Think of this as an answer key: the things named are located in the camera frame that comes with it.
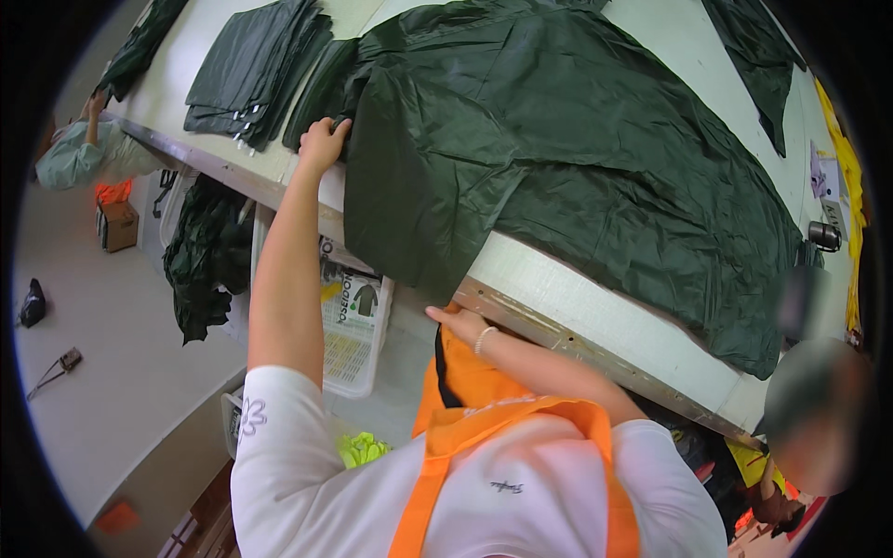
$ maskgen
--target white work table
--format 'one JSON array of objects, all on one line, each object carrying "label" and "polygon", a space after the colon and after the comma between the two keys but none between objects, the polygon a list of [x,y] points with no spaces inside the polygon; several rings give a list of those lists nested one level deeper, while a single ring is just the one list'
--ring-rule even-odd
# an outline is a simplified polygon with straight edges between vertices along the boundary
[{"label": "white work table", "polygon": [[[276,209],[297,156],[280,140],[252,154],[229,137],[183,131],[187,92],[204,56],[234,12],[269,0],[192,0],[159,48],[146,75],[108,111],[132,135]],[[362,35],[424,0],[322,0],[335,38]],[[787,158],[779,157],[757,111],[697,0],[613,0],[605,16],[630,33],[683,79],[763,165],[795,223],[806,233],[822,220],[809,187],[809,144],[833,153],[813,77],[795,67],[784,115]],[[320,191],[320,232],[343,233],[344,170],[334,168]],[[852,262],[847,244],[825,255],[833,277],[822,332],[844,329]],[[492,232],[455,300],[522,335],[592,362],[621,385],[690,419],[747,438],[763,415],[768,382],[712,357],[665,316],[619,295],[510,237]]]}]

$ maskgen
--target pearl bracelet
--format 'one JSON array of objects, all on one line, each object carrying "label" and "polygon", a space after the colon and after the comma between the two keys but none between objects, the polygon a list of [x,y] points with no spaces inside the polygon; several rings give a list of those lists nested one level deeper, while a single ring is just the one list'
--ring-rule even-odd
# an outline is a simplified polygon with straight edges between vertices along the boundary
[{"label": "pearl bracelet", "polygon": [[480,335],[478,335],[478,340],[474,342],[474,353],[480,354],[481,346],[484,343],[484,336],[486,336],[490,331],[499,331],[499,328],[496,326],[490,326],[489,328],[481,331]]}]

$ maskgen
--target dark green raincoat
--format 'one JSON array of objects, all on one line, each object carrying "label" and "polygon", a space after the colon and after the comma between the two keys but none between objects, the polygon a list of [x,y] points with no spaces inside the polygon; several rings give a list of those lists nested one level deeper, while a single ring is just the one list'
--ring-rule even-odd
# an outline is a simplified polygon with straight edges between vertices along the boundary
[{"label": "dark green raincoat", "polygon": [[347,248],[445,303],[500,230],[765,379],[780,335],[764,292],[801,235],[753,155],[604,3],[423,6],[331,46],[345,85],[309,87],[293,120],[355,118]]},{"label": "dark green raincoat", "polygon": [[146,18],[127,36],[96,88],[108,87],[111,95],[122,101],[137,78],[152,64],[155,51],[187,1],[154,0]]},{"label": "dark green raincoat", "polygon": [[[248,289],[254,220],[249,216],[238,222],[245,201],[239,192],[204,174],[186,193],[163,257],[183,345],[204,341],[208,326],[226,323],[232,295]],[[219,285],[229,292],[218,291]]]},{"label": "dark green raincoat", "polygon": [[775,151],[785,156],[784,107],[794,64],[806,62],[790,45],[760,0],[702,0],[726,52],[744,81],[760,124]]},{"label": "dark green raincoat", "polygon": [[279,0],[235,13],[214,41],[186,98],[183,129],[226,134],[263,150],[279,135],[303,76],[331,41],[314,0]]}]

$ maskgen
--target embroidered logo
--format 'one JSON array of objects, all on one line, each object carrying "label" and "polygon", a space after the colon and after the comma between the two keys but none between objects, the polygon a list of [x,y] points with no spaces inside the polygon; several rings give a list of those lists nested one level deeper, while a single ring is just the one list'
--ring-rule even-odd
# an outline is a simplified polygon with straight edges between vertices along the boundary
[{"label": "embroidered logo", "polygon": [[512,494],[520,494],[523,492],[522,487],[523,484],[520,485],[510,485],[508,481],[506,482],[491,482],[490,486],[497,489],[497,492],[502,492],[503,490],[511,490]]},{"label": "embroidered logo", "polygon": [[242,428],[238,430],[238,442],[243,436],[253,436],[257,427],[267,423],[267,415],[263,413],[267,403],[263,399],[251,401],[248,397],[242,401]]}]

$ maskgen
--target orange fabric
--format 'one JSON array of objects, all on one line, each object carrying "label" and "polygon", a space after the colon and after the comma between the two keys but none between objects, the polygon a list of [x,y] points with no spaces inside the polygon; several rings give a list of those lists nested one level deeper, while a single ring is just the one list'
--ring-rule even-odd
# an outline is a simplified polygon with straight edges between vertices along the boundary
[{"label": "orange fabric", "polygon": [[[447,312],[459,312],[456,303],[450,303]],[[530,390],[510,379],[496,368],[478,358],[471,347],[453,335],[449,328],[442,328],[440,340],[444,346],[444,360],[449,374],[446,385],[469,407],[480,408],[497,399],[522,397]],[[413,437],[428,428],[431,413],[443,409],[438,389],[438,368],[436,359],[431,359],[425,370],[425,381],[421,387],[419,411],[415,414]]]},{"label": "orange fabric", "polygon": [[784,487],[786,488],[788,496],[790,496],[790,500],[797,500],[800,496],[800,491],[794,488],[794,485],[790,484],[787,479],[784,479]]},{"label": "orange fabric", "polygon": [[117,535],[139,525],[140,519],[130,504],[118,502],[94,521],[96,528],[106,535]]},{"label": "orange fabric", "polygon": [[[452,304],[448,312],[456,312]],[[445,408],[438,390],[436,359],[425,371],[422,399],[413,436],[426,432],[425,459],[419,479],[397,525],[389,558],[415,558],[428,529],[431,512],[453,455],[478,444],[500,429],[540,412],[564,417],[596,444],[605,464],[608,490],[606,556],[638,556],[638,526],[632,504],[613,474],[611,424],[601,406],[582,399],[533,396],[530,391],[479,359],[446,327],[441,328],[446,384],[467,405]]]},{"label": "orange fabric", "polygon": [[121,184],[115,184],[114,186],[109,186],[108,184],[97,184],[96,203],[99,205],[105,205],[120,204],[121,202],[126,202],[127,198],[130,197],[131,188],[133,188],[133,180],[131,179],[124,180]]},{"label": "orange fabric", "polygon": [[735,532],[739,532],[744,527],[750,523],[750,520],[754,518],[754,508],[747,508],[747,511],[741,514],[741,517],[735,521]]}]

